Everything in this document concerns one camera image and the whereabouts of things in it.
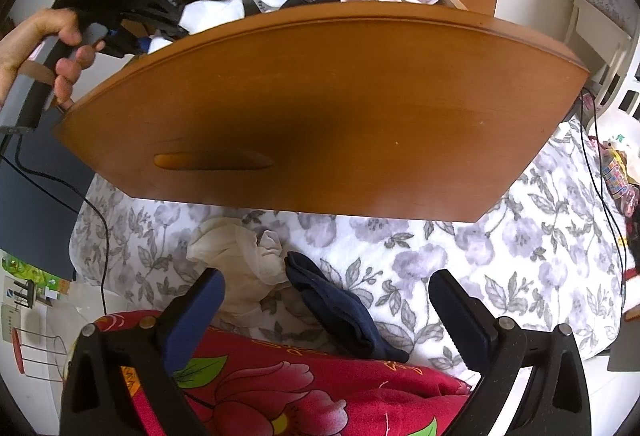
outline cream colored cloth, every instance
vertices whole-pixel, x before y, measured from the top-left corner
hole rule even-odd
[[[282,246],[275,232],[255,232],[241,220],[214,218],[200,225],[187,248],[187,259],[201,261],[225,276],[225,300],[217,318],[246,328],[260,325],[260,301],[287,282]]]

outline navy blue garment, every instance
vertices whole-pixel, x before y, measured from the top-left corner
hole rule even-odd
[[[358,297],[330,283],[315,263],[290,252],[284,259],[287,277],[302,301],[334,341],[356,358],[406,362],[409,354],[380,336],[369,311]]]

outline white floral bedsheet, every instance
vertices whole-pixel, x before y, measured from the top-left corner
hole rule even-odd
[[[258,233],[276,231],[286,250],[311,257],[331,281],[356,293],[380,333],[412,354],[411,363],[473,379],[427,299],[430,276],[444,268],[496,317],[510,315],[522,327],[540,330],[568,322],[588,358],[617,336],[621,268],[587,173],[579,128],[576,119],[561,124],[475,224],[154,202],[127,197],[96,176],[87,197],[110,225],[106,288],[140,307],[163,309],[203,270],[186,259],[192,231],[209,217],[238,217]],[[596,170],[589,144],[588,155]],[[83,206],[70,255],[79,276],[94,285],[104,268],[104,238],[100,220]],[[332,349],[294,289],[274,292],[261,304],[260,328],[223,327],[276,343]]]

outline metal screw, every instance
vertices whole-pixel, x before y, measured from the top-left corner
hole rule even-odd
[[[143,330],[148,330],[149,328],[153,328],[156,325],[156,318],[153,317],[152,315],[147,315],[146,317],[143,317],[142,319],[140,319],[140,322],[138,323],[138,325]]]
[[[562,335],[566,335],[569,336],[571,335],[574,331],[571,329],[571,326],[569,326],[569,324],[567,323],[562,323],[558,326],[558,330],[560,331],[560,333]]]
[[[498,324],[500,324],[501,328],[505,330],[513,330],[516,323],[514,323],[513,319],[510,317],[500,317],[498,319]]]
[[[90,337],[95,332],[95,324],[85,324],[82,326],[80,333],[83,337]]]

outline human hand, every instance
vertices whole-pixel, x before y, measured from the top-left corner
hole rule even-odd
[[[4,104],[20,65],[45,36],[57,34],[69,46],[82,41],[78,29],[78,17],[68,9],[43,9],[16,26],[0,41],[0,107]],[[104,47],[104,41],[95,46],[81,46],[74,60],[62,58],[56,63],[56,80],[53,86],[58,102],[71,98],[73,84],[80,73],[95,60],[95,53]]]

